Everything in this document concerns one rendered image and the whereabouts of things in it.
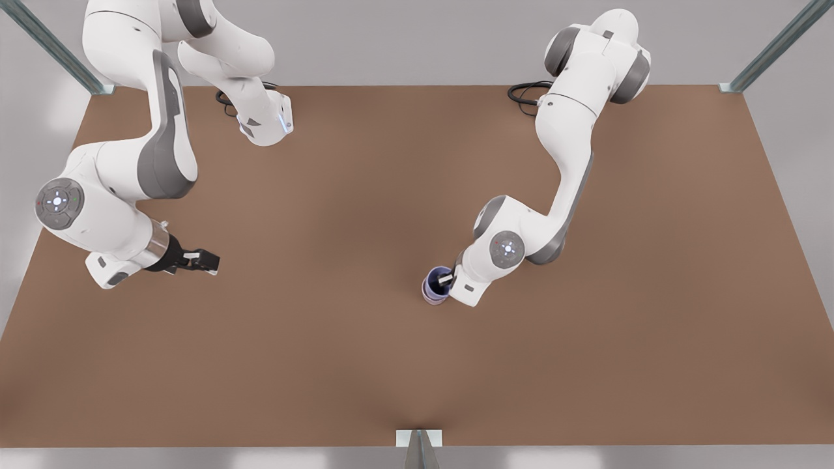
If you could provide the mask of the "purple cup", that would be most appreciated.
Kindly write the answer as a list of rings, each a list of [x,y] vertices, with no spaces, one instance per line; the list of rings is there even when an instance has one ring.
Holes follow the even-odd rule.
[[[428,284],[431,286],[433,290],[440,290],[440,286],[436,283],[436,279],[440,274],[452,274],[452,270],[444,265],[439,265],[438,267],[434,267],[434,269],[430,270],[425,279],[423,280],[423,284]]]

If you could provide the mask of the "silver frame post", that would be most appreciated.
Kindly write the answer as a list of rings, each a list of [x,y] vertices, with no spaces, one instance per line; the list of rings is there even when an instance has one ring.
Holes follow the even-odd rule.
[[[435,449],[443,446],[440,429],[398,429],[397,448],[407,448],[404,469],[440,469]]]
[[[742,93],[747,90],[831,8],[834,8],[834,0],[810,0],[801,12],[798,12],[795,18],[792,18],[792,21],[786,24],[786,27],[739,72],[738,76],[729,83],[719,83],[719,91]]]
[[[22,0],[0,0],[6,12],[56,63],[59,63],[91,95],[108,95],[113,84],[102,83],[51,31],[24,5]]]

